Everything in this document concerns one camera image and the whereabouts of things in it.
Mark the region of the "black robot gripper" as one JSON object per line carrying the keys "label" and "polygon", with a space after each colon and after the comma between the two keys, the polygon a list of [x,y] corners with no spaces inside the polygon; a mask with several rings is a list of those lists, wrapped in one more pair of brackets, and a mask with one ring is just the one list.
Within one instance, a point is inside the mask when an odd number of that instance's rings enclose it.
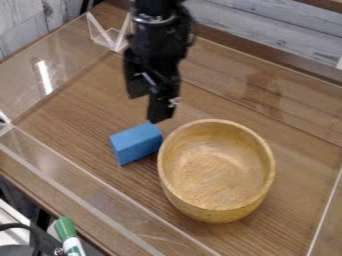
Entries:
{"label": "black robot gripper", "polygon": [[193,19],[189,13],[136,13],[132,21],[123,54],[125,89],[131,99],[149,93],[147,119],[159,123],[173,116],[179,103],[179,63],[193,42]]}

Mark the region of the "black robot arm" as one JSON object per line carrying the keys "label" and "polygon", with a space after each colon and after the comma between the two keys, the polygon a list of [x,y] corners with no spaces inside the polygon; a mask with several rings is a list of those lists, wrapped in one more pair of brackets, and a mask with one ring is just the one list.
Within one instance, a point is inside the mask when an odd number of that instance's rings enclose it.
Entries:
{"label": "black robot arm", "polygon": [[193,43],[193,19],[184,1],[129,0],[133,32],[123,54],[125,88],[131,99],[149,96],[151,123],[172,117],[179,101],[179,63]]}

